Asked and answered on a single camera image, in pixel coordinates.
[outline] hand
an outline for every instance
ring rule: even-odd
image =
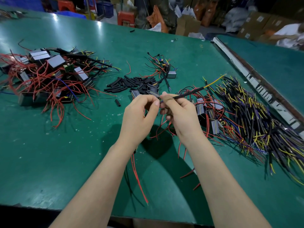
[[[295,40],[295,39],[298,39],[298,35],[294,34],[294,35],[287,35],[287,38],[290,39],[290,40]]]
[[[176,95],[163,92],[161,99],[161,114],[166,114],[166,119],[173,123],[180,141],[187,146],[194,139],[199,139],[203,131],[195,105],[185,98],[173,99]]]
[[[125,108],[118,143],[131,147],[132,152],[149,134],[159,110],[159,100],[153,95],[138,95]]]

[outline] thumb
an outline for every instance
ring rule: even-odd
[[[149,112],[146,115],[145,121],[146,123],[150,124],[151,126],[153,125],[156,116],[158,114],[158,110],[159,110],[159,100],[155,100],[149,109]]]
[[[167,94],[166,92],[163,92],[163,94],[161,95],[161,99],[171,109],[172,113],[174,114],[175,112],[181,109],[181,106],[176,102],[175,99],[173,99],[172,96],[176,96],[176,95],[171,95],[171,94]]]

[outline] person in white shirt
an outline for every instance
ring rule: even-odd
[[[298,50],[304,44],[304,23],[286,25],[269,39],[278,40],[277,46]]]

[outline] person's left hand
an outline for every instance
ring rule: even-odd
[[[118,142],[125,147],[136,147],[149,134],[159,110],[159,100],[153,95],[138,95],[126,108]]]

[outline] white shirt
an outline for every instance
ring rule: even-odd
[[[281,39],[277,41],[277,46],[291,48],[291,49],[299,49],[299,40],[304,38],[304,33],[299,33],[300,24],[289,24],[284,26],[282,29],[280,29],[278,32],[275,33],[275,35],[298,35],[298,39],[291,40],[288,38]]]

